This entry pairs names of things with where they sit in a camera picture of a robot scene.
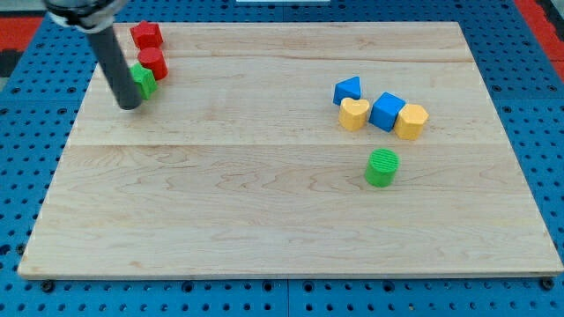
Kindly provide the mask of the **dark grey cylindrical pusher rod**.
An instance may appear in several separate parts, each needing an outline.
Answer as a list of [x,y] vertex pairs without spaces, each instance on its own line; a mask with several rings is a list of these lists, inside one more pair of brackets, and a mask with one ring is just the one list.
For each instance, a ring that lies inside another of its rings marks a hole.
[[129,65],[123,55],[113,25],[97,33],[89,33],[88,39],[117,105],[122,110],[133,110],[142,103],[141,94],[134,82]]

